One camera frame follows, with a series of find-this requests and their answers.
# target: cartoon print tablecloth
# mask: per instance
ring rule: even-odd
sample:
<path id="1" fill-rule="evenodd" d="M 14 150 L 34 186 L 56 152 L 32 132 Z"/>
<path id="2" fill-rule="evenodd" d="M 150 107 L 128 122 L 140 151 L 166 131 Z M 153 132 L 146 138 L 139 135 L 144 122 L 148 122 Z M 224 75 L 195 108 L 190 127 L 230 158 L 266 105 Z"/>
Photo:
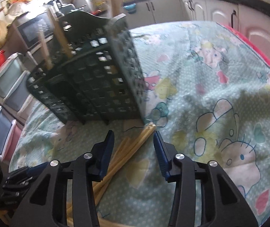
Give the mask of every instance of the cartoon print tablecloth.
<path id="1" fill-rule="evenodd" d="M 245 196 L 259 224 L 270 215 L 270 67 L 247 43 L 214 22 L 175 22 L 132 30 L 148 87 L 146 118 L 164 141 L 193 160 L 214 159 Z M 139 132 L 133 121 L 63 125 L 37 103 L 10 171 L 77 158 L 115 132 L 116 145 Z M 152 138 L 117 173 L 98 212 L 138 227 L 167 226 L 174 183 L 161 177 Z M 197 193 L 196 225 L 201 210 Z"/>

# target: silver screw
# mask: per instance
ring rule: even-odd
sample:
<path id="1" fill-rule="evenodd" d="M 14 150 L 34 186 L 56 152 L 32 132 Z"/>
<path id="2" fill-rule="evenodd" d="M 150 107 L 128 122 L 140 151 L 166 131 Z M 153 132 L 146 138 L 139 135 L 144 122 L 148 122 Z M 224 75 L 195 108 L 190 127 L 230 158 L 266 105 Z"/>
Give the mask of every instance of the silver screw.
<path id="1" fill-rule="evenodd" d="M 184 155 L 183 154 L 176 154 L 175 157 L 177 159 L 184 159 Z"/>
<path id="2" fill-rule="evenodd" d="M 214 160 L 211 160 L 211 161 L 209 162 L 209 164 L 210 164 L 210 166 L 212 166 L 212 167 L 218 166 L 218 163 L 217 163 L 216 161 L 214 161 Z"/>
<path id="3" fill-rule="evenodd" d="M 58 165 L 58 160 L 52 160 L 51 162 L 50 162 L 50 165 L 51 166 L 56 166 L 56 165 Z"/>
<path id="4" fill-rule="evenodd" d="M 84 157 L 85 159 L 90 159 L 90 158 L 93 157 L 93 155 L 92 155 L 91 153 L 85 153 L 85 154 L 83 155 L 83 157 Z"/>

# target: wooden cutting board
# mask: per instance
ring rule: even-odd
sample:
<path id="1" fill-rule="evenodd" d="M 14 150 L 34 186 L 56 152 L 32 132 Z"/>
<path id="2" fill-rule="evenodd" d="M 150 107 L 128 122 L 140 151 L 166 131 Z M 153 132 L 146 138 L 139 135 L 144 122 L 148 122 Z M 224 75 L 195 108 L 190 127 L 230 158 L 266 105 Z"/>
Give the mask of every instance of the wooden cutting board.
<path id="1" fill-rule="evenodd" d="M 0 20 L 0 48 L 4 45 L 6 36 L 8 34 L 7 24 L 3 20 Z"/>

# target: white cabinet door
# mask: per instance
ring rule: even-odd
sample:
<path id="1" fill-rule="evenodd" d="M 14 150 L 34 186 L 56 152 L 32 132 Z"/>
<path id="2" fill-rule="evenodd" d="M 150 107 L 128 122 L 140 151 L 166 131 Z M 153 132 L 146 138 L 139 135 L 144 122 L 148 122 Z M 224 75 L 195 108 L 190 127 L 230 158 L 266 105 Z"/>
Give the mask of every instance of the white cabinet door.
<path id="1" fill-rule="evenodd" d="M 240 32 L 270 59 L 270 17 L 239 5 Z"/>
<path id="2" fill-rule="evenodd" d="M 233 15 L 233 28 L 238 30 L 238 5 L 219 0 L 206 0 L 206 3 L 208 20 L 222 25 L 232 26 L 232 14 L 235 11 L 235 15 Z"/>
<path id="3" fill-rule="evenodd" d="M 180 0 L 150 0 L 156 23 L 183 21 Z"/>
<path id="4" fill-rule="evenodd" d="M 208 20 L 206 0 L 190 0 L 193 9 L 193 20 Z"/>
<path id="5" fill-rule="evenodd" d="M 181 0 L 183 3 L 184 20 L 194 20 L 190 0 Z"/>
<path id="6" fill-rule="evenodd" d="M 133 14 L 129 14 L 125 9 L 123 13 L 126 14 L 129 29 L 155 24 L 149 1 L 136 3 L 136 12 Z"/>

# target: bundle of chopsticks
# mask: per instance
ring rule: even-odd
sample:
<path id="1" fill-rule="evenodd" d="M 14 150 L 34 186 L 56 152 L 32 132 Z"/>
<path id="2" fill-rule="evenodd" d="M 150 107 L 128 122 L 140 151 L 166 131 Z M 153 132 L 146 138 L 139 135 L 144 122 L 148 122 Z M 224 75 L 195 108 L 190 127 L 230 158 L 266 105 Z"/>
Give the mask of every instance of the bundle of chopsticks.
<path id="1" fill-rule="evenodd" d="M 112 177 L 125 165 L 126 162 L 128 162 L 128 160 L 136 153 L 136 151 L 145 143 L 149 136 L 152 135 L 155 129 L 156 125 L 154 123 L 149 123 L 141 131 L 139 136 L 132 142 L 129 137 L 126 137 L 122 140 L 110 161 L 107 175 L 101 182 L 93 183 L 95 205 L 97 205 L 101 200 L 104 192 L 110 184 Z M 67 222 L 69 226 L 73 226 L 72 206 L 70 203 L 67 206 Z M 101 217 L 99 217 L 99 223 L 101 227 L 131 227 L 113 223 Z"/>

